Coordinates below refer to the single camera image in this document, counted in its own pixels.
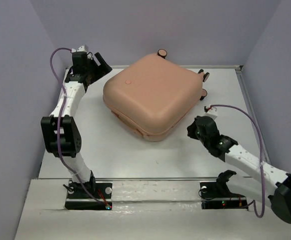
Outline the pink hard-shell suitcase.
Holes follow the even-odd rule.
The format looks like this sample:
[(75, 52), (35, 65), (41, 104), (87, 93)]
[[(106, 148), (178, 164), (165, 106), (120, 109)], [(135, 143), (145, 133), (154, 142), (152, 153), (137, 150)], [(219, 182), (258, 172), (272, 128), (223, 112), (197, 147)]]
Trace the pink hard-shell suitcase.
[(210, 76), (166, 59), (159, 49), (110, 78), (103, 87), (103, 102), (128, 129), (150, 142), (164, 140), (208, 92)]

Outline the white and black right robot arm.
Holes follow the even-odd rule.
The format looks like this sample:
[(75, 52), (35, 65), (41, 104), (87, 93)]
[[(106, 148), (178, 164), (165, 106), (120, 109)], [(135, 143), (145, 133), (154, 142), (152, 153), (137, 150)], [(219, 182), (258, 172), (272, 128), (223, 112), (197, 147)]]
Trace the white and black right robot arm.
[(215, 158), (232, 165), (261, 184), (273, 213), (291, 224), (291, 173), (278, 169), (246, 151), (233, 138), (220, 134), (210, 116), (197, 116), (187, 127), (187, 136), (199, 140)]

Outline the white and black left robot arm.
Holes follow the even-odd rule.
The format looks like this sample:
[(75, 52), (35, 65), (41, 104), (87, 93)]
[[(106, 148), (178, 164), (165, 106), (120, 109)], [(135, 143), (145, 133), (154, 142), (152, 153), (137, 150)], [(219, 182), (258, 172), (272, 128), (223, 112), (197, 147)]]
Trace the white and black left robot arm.
[(92, 54), (84, 48), (71, 49), (72, 66), (64, 79), (58, 79), (61, 95), (49, 116), (41, 118), (45, 149), (58, 158), (71, 174), (72, 191), (94, 199), (95, 176), (81, 155), (82, 138), (75, 122), (79, 103), (88, 87), (112, 71), (99, 52)]

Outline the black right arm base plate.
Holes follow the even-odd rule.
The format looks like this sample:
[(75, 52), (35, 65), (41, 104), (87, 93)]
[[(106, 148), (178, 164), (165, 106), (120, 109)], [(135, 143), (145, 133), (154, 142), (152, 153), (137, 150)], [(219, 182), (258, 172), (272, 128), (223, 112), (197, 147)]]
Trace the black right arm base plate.
[(201, 182), (198, 196), (203, 210), (249, 209), (244, 195), (231, 193), (216, 181)]

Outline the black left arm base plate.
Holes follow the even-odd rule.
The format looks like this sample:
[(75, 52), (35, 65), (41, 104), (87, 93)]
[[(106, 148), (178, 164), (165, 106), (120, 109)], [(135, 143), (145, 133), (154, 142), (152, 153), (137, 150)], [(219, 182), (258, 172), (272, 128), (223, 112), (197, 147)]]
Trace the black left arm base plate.
[(66, 189), (66, 199), (64, 208), (67, 210), (76, 211), (111, 211), (113, 209), (112, 203), (112, 182), (97, 182), (94, 192), (87, 186), (90, 194), (82, 189), (79, 183), (69, 181), (64, 184)]

